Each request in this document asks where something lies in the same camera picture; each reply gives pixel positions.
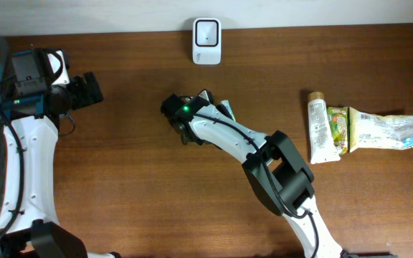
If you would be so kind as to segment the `teal white tissue pack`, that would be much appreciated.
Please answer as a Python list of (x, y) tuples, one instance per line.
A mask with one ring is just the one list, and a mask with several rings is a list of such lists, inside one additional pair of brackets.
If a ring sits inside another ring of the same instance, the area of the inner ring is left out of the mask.
[(232, 106), (230, 105), (228, 100), (222, 100), (218, 105), (217, 109), (220, 113), (227, 116), (229, 119), (235, 121), (236, 118), (234, 116)]

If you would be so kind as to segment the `white tube tan cap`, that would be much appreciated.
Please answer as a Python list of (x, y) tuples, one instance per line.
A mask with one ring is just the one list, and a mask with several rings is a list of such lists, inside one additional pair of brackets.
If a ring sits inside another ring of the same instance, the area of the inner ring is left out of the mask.
[(310, 163), (327, 163), (341, 158), (333, 142), (327, 107), (322, 92), (308, 95), (308, 127), (310, 138)]

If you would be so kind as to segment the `green drink pouch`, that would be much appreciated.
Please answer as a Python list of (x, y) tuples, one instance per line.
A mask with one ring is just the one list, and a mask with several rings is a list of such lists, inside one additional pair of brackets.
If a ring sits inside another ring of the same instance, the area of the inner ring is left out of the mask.
[(338, 154), (346, 154), (348, 152), (348, 108), (328, 107), (328, 121)]

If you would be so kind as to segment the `yellow white snack bag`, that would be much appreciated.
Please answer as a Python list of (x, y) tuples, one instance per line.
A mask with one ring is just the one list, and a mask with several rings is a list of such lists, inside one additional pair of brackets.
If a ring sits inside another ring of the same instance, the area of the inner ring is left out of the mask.
[(349, 151), (413, 149), (413, 115), (375, 115), (349, 108)]

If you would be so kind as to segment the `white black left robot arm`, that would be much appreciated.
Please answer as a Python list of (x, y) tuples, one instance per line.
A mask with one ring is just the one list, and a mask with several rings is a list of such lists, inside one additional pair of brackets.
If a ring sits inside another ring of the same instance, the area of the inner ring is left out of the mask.
[(62, 49), (14, 53), (0, 72), (0, 257), (89, 257), (60, 226), (54, 152), (60, 120), (103, 100), (91, 72), (70, 77)]

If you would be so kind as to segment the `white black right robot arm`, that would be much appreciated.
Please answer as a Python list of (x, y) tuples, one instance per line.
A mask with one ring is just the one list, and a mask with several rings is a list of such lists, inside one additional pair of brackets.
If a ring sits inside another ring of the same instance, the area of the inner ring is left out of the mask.
[(229, 102), (215, 103), (208, 90), (196, 96), (172, 94), (161, 103), (161, 113), (183, 143), (210, 143), (238, 160), (257, 199), (289, 223), (305, 257), (346, 257), (321, 218), (314, 175), (286, 134), (243, 126)]

